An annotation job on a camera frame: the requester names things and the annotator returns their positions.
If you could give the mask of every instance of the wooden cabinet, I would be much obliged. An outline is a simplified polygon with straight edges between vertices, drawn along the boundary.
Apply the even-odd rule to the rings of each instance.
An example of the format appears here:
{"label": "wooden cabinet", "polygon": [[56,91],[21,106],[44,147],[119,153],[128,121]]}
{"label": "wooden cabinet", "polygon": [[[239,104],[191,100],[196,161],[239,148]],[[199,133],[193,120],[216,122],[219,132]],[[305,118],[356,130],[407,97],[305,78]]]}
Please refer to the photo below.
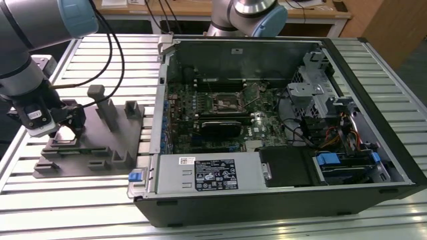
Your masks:
{"label": "wooden cabinet", "polygon": [[427,34],[427,0],[343,0],[352,19],[340,37],[364,37],[398,69]]}

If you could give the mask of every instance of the blue latch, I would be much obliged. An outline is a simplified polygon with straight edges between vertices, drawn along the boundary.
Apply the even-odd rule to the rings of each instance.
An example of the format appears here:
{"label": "blue latch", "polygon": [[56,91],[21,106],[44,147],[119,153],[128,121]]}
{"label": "blue latch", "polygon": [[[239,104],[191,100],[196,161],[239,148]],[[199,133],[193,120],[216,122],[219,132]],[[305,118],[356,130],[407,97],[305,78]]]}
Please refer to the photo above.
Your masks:
{"label": "blue latch", "polygon": [[128,182],[135,183],[135,182],[141,182],[143,181],[143,173],[141,172],[131,172],[128,174]]}
{"label": "blue latch", "polygon": [[324,164],[340,164],[340,158],[336,153],[320,153],[319,156],[315,157],[319,165]]}
{"label": "blue latch", "polygon": [[382,161],[380,155],[376,152],[371,153],[371,157],[372,157],[375,163]]}

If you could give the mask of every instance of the circuit board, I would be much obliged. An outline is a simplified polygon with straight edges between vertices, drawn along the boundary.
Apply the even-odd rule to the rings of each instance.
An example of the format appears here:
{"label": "circuit board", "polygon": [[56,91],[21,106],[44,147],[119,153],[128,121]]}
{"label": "circuit board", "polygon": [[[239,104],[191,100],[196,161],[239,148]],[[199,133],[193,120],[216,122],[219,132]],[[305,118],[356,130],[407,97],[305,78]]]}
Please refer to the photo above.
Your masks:
{"label": "circuit board", "polygon": [[[276,91],[261,82],[248,83],[239,92],[197,92],[189,84],[169,84],[172,153],[252,152],[257,147],[287,145],[273,109]],[[231,121],[241,124],[237,136],[203,135],[204,123]]]}

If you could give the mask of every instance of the aluminum slotted table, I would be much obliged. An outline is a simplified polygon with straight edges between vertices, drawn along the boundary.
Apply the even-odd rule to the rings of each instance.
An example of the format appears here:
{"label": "aluminum slotted table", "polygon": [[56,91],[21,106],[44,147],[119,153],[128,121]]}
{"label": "aluminum slotted table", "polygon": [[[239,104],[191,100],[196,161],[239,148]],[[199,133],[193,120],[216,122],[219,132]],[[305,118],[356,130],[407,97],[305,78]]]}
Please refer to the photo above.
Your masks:
{"label": "aluminum slotted table", "polygon": [[[137,166],[149,164],[149,141],[160,61],[159,35],[119,35],[125,54],[125,78],[115,104],[137,100],[145,106]],[[370,44],[334,39],[355,75],[419,167],[427,173],[427,110],[380,59]],[[108,39],[95,34],[72,41],[51,78],[55,84],[80,83],[96,75],[108,59]],[[120,76],[119,51],[108,71],[92,84],[108,94]],[[343,93],[347,89],[339,85]],[[59,90],[63,99],[84,104],[88,86]],[[391,200],[356,215],[285,219],[181,228],[155,228],[127,196],[128,176],[43,178],[32,176],[47,138],[20,129],[0,162],[0,239],[213,240],[296,238],[340,240],[427,238],[427,190]]]}

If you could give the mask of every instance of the wooden desk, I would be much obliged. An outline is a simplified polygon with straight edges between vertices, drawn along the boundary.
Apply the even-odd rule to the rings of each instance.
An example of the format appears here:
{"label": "wooden desk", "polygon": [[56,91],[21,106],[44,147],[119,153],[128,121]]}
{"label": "wooden desk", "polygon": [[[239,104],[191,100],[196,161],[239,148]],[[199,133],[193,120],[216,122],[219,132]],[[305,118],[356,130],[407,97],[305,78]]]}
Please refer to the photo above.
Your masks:
{"label": "wooden desk", "polygon": [[[129,4],[127,8],[100,9],[101,0],[95,0],[99,11],[111,20],[148,20],[151,21],[152,33],[160,34],[160,29],[153,23],[147,6]],[[211,2],[199,2],[193,0],[168,0],[173,13],[179,21],[211,21]],[[157,0],[148,2],[149,9],[157,22],[164,21],[164,13]],[[350,12],[339,12],[334,8],[332,0],[327,0],[326,6],[334,10],[303,10],[289,9],[287,24],[323,24],[331,25],[327,36],[339,37],[346,22],[352,18]],[[172,15],[165,4],[164,11],[168,16]]]}

